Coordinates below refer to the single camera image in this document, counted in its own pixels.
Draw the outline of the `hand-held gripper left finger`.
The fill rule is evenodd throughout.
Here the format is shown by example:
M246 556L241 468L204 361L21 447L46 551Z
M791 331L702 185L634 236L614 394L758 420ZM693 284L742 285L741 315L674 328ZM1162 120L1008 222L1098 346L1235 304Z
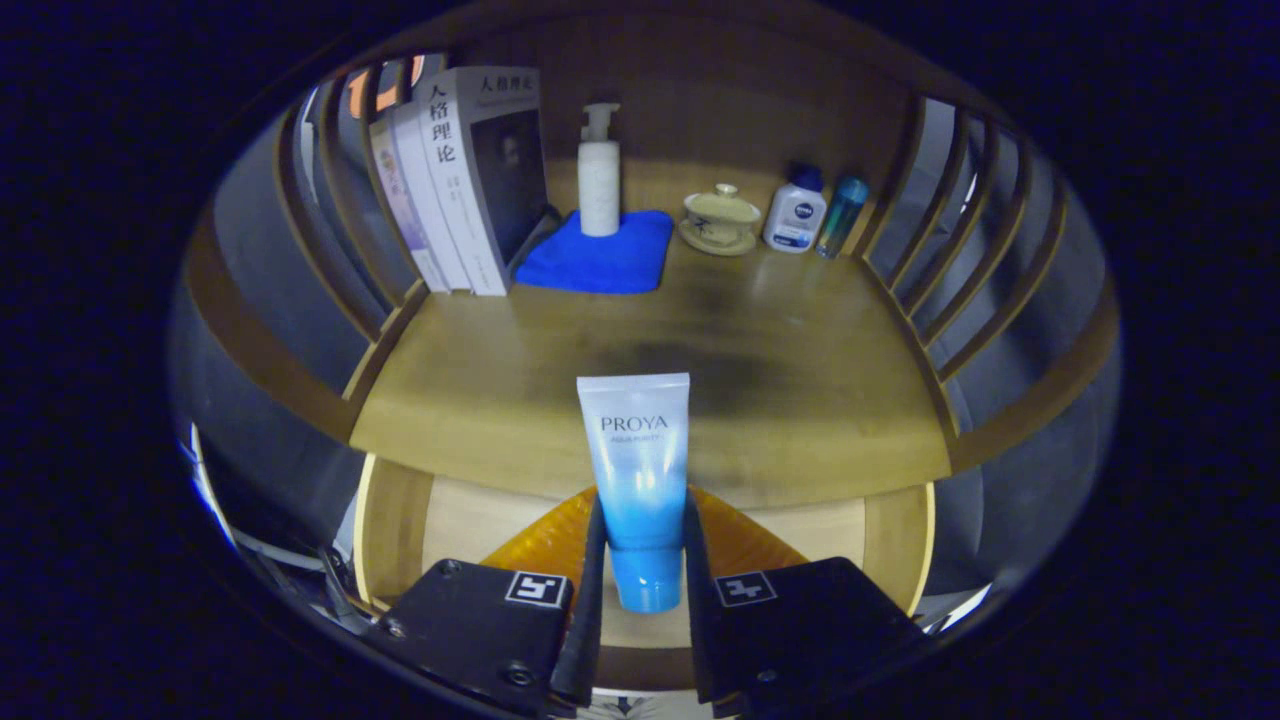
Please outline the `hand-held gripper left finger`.
M490 714L575 717L595 683L604 553L602 503L588 488L481 562L435 562L365 643Z

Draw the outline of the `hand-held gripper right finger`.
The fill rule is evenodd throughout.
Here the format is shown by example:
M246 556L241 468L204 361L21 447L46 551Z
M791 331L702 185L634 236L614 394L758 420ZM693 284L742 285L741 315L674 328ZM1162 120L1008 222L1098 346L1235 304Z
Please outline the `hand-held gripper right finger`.
M851 560L803 560L696 487L684 547L695 688L718 719L829 719L931 650Z

